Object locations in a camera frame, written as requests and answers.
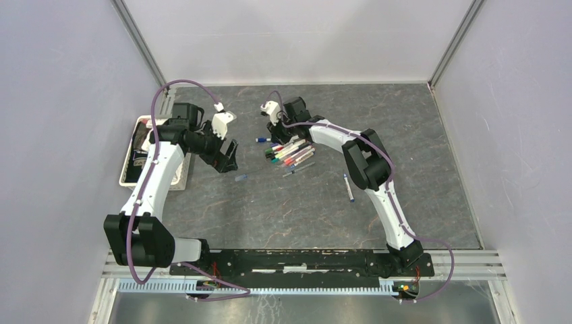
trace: white wall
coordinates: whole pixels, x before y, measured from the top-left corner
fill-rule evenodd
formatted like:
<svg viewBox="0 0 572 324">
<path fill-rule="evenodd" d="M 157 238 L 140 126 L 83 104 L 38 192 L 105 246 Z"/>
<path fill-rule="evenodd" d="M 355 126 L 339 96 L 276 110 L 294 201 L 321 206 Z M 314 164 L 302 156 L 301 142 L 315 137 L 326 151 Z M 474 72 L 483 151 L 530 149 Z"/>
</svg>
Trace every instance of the white wall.
<svg viewBox="0 0 572 324">
<path fill-rule="evenodd" d="M 166 79 L 427 81 L 471 0 L 125 0 Z"/>
<path fill-rule="evenodd" d="M 156 84 L 109 1 L 0 2 L 0 323 L 85 323 Z"/>
<path fill-rule="evenodd" d="M 436 98 L 522 323 L 570 323 L 572 2 L 487 1 Z"/>
</svg>

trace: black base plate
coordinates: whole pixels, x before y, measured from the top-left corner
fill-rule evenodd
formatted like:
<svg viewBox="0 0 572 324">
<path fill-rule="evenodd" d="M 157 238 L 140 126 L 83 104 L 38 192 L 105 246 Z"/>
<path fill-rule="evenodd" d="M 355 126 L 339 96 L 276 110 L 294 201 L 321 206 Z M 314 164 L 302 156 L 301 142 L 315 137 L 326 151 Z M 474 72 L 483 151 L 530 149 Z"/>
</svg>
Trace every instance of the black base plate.
<svg viewBox="0 0 572 324">
<path fill-rule="evenodd" d="M 417 266 L 422 277 L 435 275 L 428 253 L 424 253 L 407 269 L 399 271 L 389 253 L 376 250 L 224 249 L 211 250 L 210 261 L 208 269 L 203 266 L 202 270 L 212 273 L 212 265 L 216 263 L 224 280 L 249 288 L 375 288 L 379 287 L 380 277 L 415 277 Z M 321 271 L 289 272 L 288 267 L 301 266 L 306 266 L 307 270 Z M 197 275 L 187 267 L 177 266 L 171 266 L 169 273 Z"/>
</svg>

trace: purple cable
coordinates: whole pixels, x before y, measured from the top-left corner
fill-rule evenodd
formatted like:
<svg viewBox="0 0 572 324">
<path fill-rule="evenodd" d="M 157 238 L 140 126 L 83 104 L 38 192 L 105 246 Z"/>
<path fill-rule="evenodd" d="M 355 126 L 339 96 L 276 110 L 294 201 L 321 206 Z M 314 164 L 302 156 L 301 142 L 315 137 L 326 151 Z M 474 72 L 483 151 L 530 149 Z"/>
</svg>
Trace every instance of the purple cable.
<svg viewBox="0 0 572 324">
<path fill-rule="evenodd" d="M 276 95 L 278 96 L 278 99 L 280 101 L 280 111 L 282 112 L 282 115 L 284 116 L 285 113 L 284 113 L 284 106 L 282 104 L 282 96 L 280 95 L 280 93 L 278 93 L 277 90 L 272 91 L 268 95 L 268 97 L 266 98 L 266 102 L 268 102 L 268 98 L 270 98 L 272 93 L 276 93 Z M 397 208 L 397 205 L 395 204 L 395 201 L 393 199 L 393 195 L 391 194 L 391 192 L 389 190 L 389 183 L 393 181 L 393 177 L 395 175 L 395 165 L 393 164 L 393 162 L 391 161 L 389 156 L 387 154 L 385 154 L 385 152 L 383 152 L 381 150 L 381 148 L 378 148 L 374 143 L 370 142 L 368 139 L 364 138 L 363 136 L 360 136 L 360 135 L 352 133 L 352 132 L 348 132 L 347 130 L 345 130 L 339 126 L 336 126 L 336 125 L 324 124 L 324 123 L 312 123 L 312 122 L 308 122 L 308 121 L 289 124 L 289 125 L 284 124 L 284 121 L 282 121 L 282 125 L 286 128 L 292 128 L 295 126 L 322 126 L 325 128 L 331 128 L 331 129 L 336 130 L 342 134 L 346 134 L 346 135 L 358 138 L 362 142 L 366 143 L 369 147 L 374 149 L 379 155 L 381 155 L 383 157 L 383 159 L 385 159 L 385 161 L 389 165 L 389 169 L 390 169 L 389 177 L 387 178 L 387 181 L 385 182 L 385 190 L 386 190 L 386 193 L 389 195 L 389 200 L 391 202 L 391 206 L 393 207 L 393 210 L 395 211 L 395 214 L 397 215 L 397 219 L 399 220 L 399 225 L 401 226 L 401 228 L 403 228 L 403 231 L 407 235 L 409 235 L 411 238 L 413 238 L 414 240 L 418 240 L 420 242 L 436 242 L 436 243 L 442 244 L 445 248 L 447 248 L 447 250 L 449 251 L 449 254 L 451 256 L 451 270 L 449 271 L 449 276 L 447 277 L 447 280 L 445 280 L 445 283 L 443 284 L 443 286 L 441 286 L 441 288 L 437 289 L 437 291 L 435 291 L 435 292 L 433 292 L 427 296 L 415 299 L 414 301 L 411 301 L 411 302 L 417 302 L 417 301 L 429 299 L 429 298 L 439 294 L 440 292 L 442 292 L 451 282 L 451 278 L 453 278 L 453 272 L 455 270 L 455 256 L 453 255 L 453 248 L 451 248 L 451 246 L 447 242 L 445 242 L 444 240 L 439 240 L 438 238 L 422 238 L 422 237 L 416 236 L 415 234 L 411 233 L 404 226 L 403 218 L 401 217 L 401 214 L 400 214 L 400 212 Z"/>
<path fill-rule="evenodd" d="M 212 98 L 212 100 L 214 101 L 215 104 L 220 103 L 220 100 L 218 100 L 218 98 L 215 97 L 215 94 L 213 94 L 207 87 L 205 87 L 202 84 L 195 82 L 193 80 L 184 80 L 184 79 L 174 80 L 174 81 L 170 81 L 170 82 L 164 84 L 162 87 L 160 87 L 159 90 L 157 90 L 157 92 L 155 93 L 155 96 L 153 97 L 153 102 L 151 102 L 151 124 L 152 124 L 152 128 L 153 128 L 153 136 L 155 138 L 155 152 L 153 154 L 153 161 L 157 160 L 157 157 L 159 157 L 159 149 L 161 147 L 161 142 L 159 142 L 159 134 L 157 133 L 157 124 L 155 122 L 155 105 L 157 103 L 157 99 L 159 98 L 161 93 L 164 91 L 164 89 L 166 89 L 167 87 L 169 87 L 175 83 L 194 84 L 194 85 L 198 86 L 199 88 L 201 88 L 202 90 L 205 90 L 206 93 L 208 93 L 208 95 Z M 147 188 L 147 183 L 149 183 L 149 179 L 151 178 L 151 174 L 153 173 L 154 169 L 155 169 L 155 163 L 151 163 L 151 166 L 149 167 L 149 171 L 147 171 L 147 174 L 145 175 L 145 178 L 143 179 L 143 182 L 141 183 L 141 188 L 139 189 L 139 192 L 137 193 L 136 201 L 141 201 L 141 199 L 143 198 L 143 194 L 145 193 L 145 188 Z M 149 271 L 149 274 L 147 274 L 145 279 L 141 280 L 137 276 L 137 272 L 135 271 L 135 267 L 133 266 L 133 255 L 131 252 L 131 239 L 133 236 L 133 224 L 135 223 L 135 216 L 137 215 L 138 209 L 139 209 L 139 205 L 136 202 L 135 204 L 133 204 L 133 211 L 131 212 L 131 216 L 129 217 L 129 224 L 127 225 L 127 246 L 126 246 L 126 248 L 127 248 L 127 264 L 129 266 L 129 271 L 131 272 L 131 276 L 133 277 L 133 280 L 135 280 L 136 283 L 143 285 L 149 280 L 149 278 L 151 278 L 151 275 L 153 274 L 153 272 L 155 271 L 156 268 L 151 269 L 151 271 Z"/>
<path fill-rule="evenodd" d="M 222 279 L 219 279 L 219 278 L 217 278 L 217 277 L 215 277 L 215 276 L 213 276 L 213 275 L 209 275 L 208 273 L 204 272 L 203 270 L 201 270 L 201 269 L 195 267 L 194 265 L 192 265 L 192 264 L 190 264 L 190 263 L 181 262 L 181 263 L 173 263 L 172 265 L 177 265 L 177 266 L 182 266 L 182 265 L 184 265 L 185 267 L 188 267 L 188 268 L 190 268 L 190 269 L 193 269 L 193 270 L 195 270 L 196 272 L 200 273 L 201 275 L 203 275 L 203 276 L 205 276 L 205 277 L 208 277 L 209 279 L 211 279 L 211 280 L 213 280 L 213 281 L 216 281 L 216 282 L 218 282 L 218 283 L 220 283 L 220 284 L 223 284 L 223 285 L 225 285 L 225 286 L 227 286 L 227 287 L 231 287 L 231 288 L 235 288 L 235 289 L 238 289 L 238 290 L 243 290 L 243 291 L 245 291 L 244 294 L 240 294 L 240 295 L 230 295 L 230 296 L 217 297 L 217 298 L 208 298 L 208 299 L 198 299 L 198 298 L 197 298 L 197 299 L 195 299 L 195 301 L 198 301 L 198 302 L 218 302 L 218 301 L 221 301 L 221 300 L 228 300 L 228 299 L 234 299 L 234 298 L 242 298 L 242 297 L 246 297 L 246 296 L 250 295 L 250 289 L 244 288 L 244 287 L 241 287 L 241 286 L 237 286 L 237 285 L 235 285 L 234 283 L 226 282 L 226 281 L 224 281 L 224 280 L 222 280 Z"/>
</svg>

